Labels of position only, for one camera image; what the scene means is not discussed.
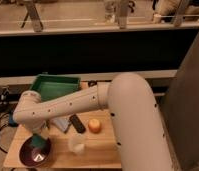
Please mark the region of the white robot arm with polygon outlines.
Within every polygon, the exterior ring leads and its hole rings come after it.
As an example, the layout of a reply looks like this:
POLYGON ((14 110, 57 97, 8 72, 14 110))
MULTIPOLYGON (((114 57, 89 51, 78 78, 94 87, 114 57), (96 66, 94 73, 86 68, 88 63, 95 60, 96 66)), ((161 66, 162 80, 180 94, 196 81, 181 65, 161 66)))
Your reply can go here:
POLYGON ((43 102, 39 93, 21 94, 14 120, 39 133, 48 119, 109 111, 123 171, 174 171, 159 107, 148 82, 136 73, 121 73, 109 83, 43 102))

